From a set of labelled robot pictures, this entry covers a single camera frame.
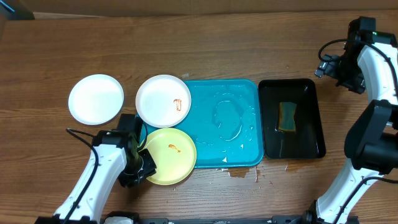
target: plate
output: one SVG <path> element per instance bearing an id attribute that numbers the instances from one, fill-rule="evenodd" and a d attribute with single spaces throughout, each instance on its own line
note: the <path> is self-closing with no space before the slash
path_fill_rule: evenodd
<path id="1" fill-rule="evenodd" d="M 148 135 L 145 148 L 157 166 L 156 174 L 147 178 L 154 184 L 180 182 L 191 173 L 197 159 L 197 149 L 192 139 L 175 128 L 154 131 Z"/>
<path id="2" fill-rule="evenodd" d="M 139 116 L 156 128 L 168 128 L 181 122 L 191 107 L 186 84 L 171 75 L 157 75 L 138 89 L 136 107 Z"/>
<path id="3" fill-rule="evenodd" d="M 68 107 L 79 122 L 98 125 L 114 118 L 123 105 L 123 88 L 109 75 L 90 75 L 80 80 L 69 94 Z"/>

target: wooden table surface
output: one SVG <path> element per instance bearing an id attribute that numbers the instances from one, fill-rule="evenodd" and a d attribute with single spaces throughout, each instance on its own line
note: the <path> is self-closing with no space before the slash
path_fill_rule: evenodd
<path id="1" fill-rule="evenodd" d="M 359 16 L 398 34 L 398 11 L 299 12 L 200 17 L 100 18 L 7 22 L 0 42 L 0 222 L 51 216 L 76 184 L 89 149 L 65 132 L 115 128 L 75 121 L 67 107 L 76 82 L 94 73 L 120 81 L 122 112 L 135 113 L 140 85 L 158 74 L 187 79 L 311 78 L 317 86 L 327 153 L 312 161 L 263 159 L 257 167 L 196 169 L 182 183 L 116 183 L 104 214 L 142 217 L 260 218 L 300 215 L 343 167 L 349 128 L 367 105 L 336 80 L 314 76 L 318 49 L 345 38 Z M 327 50 L 341 54 L 343 44 Z M 388 176 L 398 179 L 394 170 Z M 362 223 L 397 223 L 396 185 L 378 182 L 354 208 Z"/>

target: wall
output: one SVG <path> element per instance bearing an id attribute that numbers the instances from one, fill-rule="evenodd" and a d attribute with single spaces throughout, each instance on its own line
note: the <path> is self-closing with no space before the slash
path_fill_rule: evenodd
<path id="1" fill-rule="evenodd" d="M 398 0 L 22 0 L 22 2 L 33 12 L 91 16 L 398 9 Z"/>

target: food residue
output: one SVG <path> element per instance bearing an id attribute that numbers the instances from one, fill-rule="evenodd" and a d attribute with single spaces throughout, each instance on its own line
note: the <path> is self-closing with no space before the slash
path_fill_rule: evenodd
<path id="1" fill-rule="evenodd" d="M 173 102 L 177 104 L 177 111 L 181 111 L 181 100 L 175 99 Z"/>
<path id="2" fill-rule="evenodd" d="M 177 152 L 181 152 L 181 150 L 177 149 L 173 144 L 169 144 L 169 148 L 175 149 Z"/>

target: black tray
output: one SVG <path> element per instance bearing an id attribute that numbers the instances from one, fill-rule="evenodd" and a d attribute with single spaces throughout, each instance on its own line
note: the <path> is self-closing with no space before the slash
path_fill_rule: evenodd
<path id="1" fill-rule="evenodd" d="M 263 80 L 259 84 L 264 154 L 270 159 L 315 159 L 326 154 L 317 91 L 311 79 Z M 279 103 L 293 102 L 296 132 L 277 130 Z"/>

